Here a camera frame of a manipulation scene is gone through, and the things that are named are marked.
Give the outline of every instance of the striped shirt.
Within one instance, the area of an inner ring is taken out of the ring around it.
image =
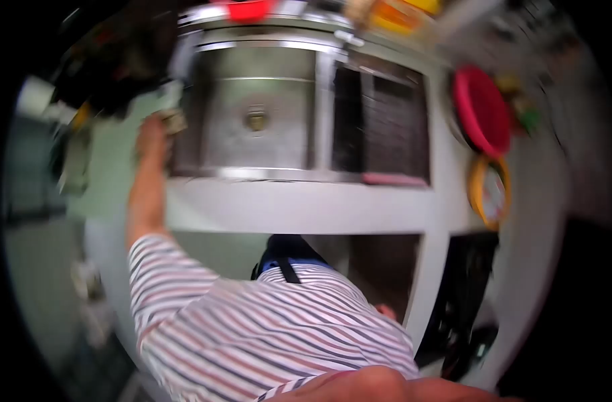
[[[418,378],[409,336],[330,268],[294,264],[256,281],[219,277],[172,240],[129,252],[137,349],[175,400],[262,401],[330,371],[389,366]]]

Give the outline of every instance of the red bowl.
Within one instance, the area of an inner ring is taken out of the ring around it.
[[[213,3],[225,4],[228,7],[230,19],[243,23],[262,20],[275,4],[275,0],[212,1]]]
[[[477,149],[496,159],[509,151],[509,110],[495,83],[484,71],[475,66],[457,70],[453,100],[465,136]]]

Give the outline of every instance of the hand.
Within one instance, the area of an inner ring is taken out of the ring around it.
[[[165,158],[166,133],[165,125],[157,113],[152,113],[143,120],[140,127],[139,137],[136,140],[136,150],[141,158],[160,157]]]
[[[375,304],[375,309],[378,313],[391,318],[393,321],[397,321],[397,314],[395,314],[395,311],[391,309],[391,307],[389,307],[388,305],[383,303]]]

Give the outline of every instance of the red lid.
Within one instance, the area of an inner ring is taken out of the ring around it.
[[[495,83],[481,69],[457,70],[453,100],[464,134],[484,154],[499,158],[509,151],[509,112]]]

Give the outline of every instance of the man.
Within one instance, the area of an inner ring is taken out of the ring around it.
[[[490,401],[419,380],[393,311],[371,306],[300,237],[271,237],[252,281],[220,278],[164,227],[165,127],[141,125],[127,246],[137,350],[175,400]]]

